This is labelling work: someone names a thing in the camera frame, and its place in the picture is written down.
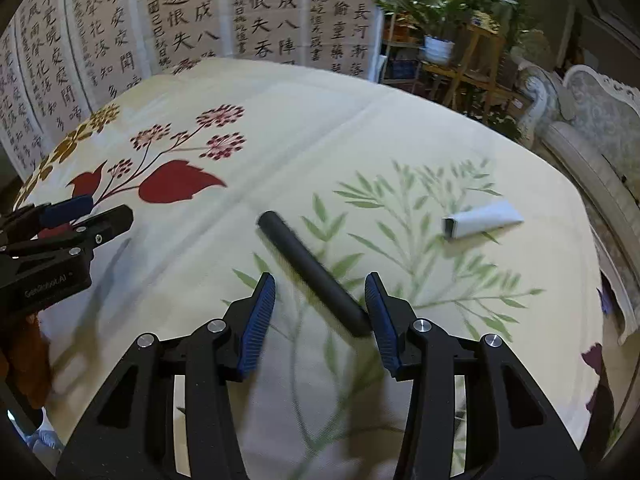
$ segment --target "black rod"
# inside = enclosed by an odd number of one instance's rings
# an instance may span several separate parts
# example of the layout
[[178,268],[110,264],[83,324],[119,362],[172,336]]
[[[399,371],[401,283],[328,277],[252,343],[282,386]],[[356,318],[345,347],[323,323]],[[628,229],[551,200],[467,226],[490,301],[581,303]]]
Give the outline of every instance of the black rod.
[[260,215],[258,227],[351,335],[364,337],[370,334],[367,313],[314,258],[276,212],[267,211]]

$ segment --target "white paper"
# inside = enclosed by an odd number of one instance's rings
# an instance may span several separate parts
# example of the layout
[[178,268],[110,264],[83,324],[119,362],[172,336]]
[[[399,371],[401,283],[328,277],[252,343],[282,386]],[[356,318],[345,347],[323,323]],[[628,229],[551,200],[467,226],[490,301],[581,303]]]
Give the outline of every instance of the white paper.
[[524,222],[522,215],[509,202],[501,200],[444,217],[442,229],[445,238],[456,239],[520,222]]

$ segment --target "white flower pot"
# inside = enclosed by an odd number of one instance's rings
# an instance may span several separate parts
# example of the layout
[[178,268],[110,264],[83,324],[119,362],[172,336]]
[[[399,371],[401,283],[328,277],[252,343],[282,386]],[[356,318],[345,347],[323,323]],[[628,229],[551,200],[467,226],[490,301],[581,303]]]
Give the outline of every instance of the white flower pot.
[[430,63],[447,66],[453,53],[453,41],[438,40],[431,36],[424,37],[424,57]]

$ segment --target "calligraphy scroll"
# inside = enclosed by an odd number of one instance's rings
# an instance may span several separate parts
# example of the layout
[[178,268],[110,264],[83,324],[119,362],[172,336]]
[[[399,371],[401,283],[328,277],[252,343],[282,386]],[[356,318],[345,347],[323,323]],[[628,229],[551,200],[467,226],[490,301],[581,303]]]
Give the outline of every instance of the calligraphy scroll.
[[23,0],[16,12],[18,58],[33,113],[55,146],[88,115],[73,69],[64,0]]
[[24,0],[3,36],[0,140],[24,178],[89,114],[201,57],[372,80],[381,27],[372,0]]
[[0,141],[21,179],[52,150],[33,116],[16,55],[15,16],[0,38]]

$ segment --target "metal screw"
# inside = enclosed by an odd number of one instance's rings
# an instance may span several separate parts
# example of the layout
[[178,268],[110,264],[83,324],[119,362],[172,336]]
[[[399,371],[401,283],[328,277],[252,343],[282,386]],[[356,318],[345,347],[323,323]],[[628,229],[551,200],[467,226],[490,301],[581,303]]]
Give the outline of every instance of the metal screw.
[[484,342],[493,348],[498,348],[502,344],[502,338],[497,334],[487,334],[484,336]]
[[414,328],[418,332],[428,332],[431,330],[431,323],[429,323],[426,319],[416,319],[414,321]]
[[146,348],[151,346],[155,340],[153,334],[143,334],[138,338],[137,343],[140,348]]
[[213,321],[209,321],[209,324],[207,325],[207,330],[213,333],[222,332],[225,328],[226,323],[221,319],[214,319]]

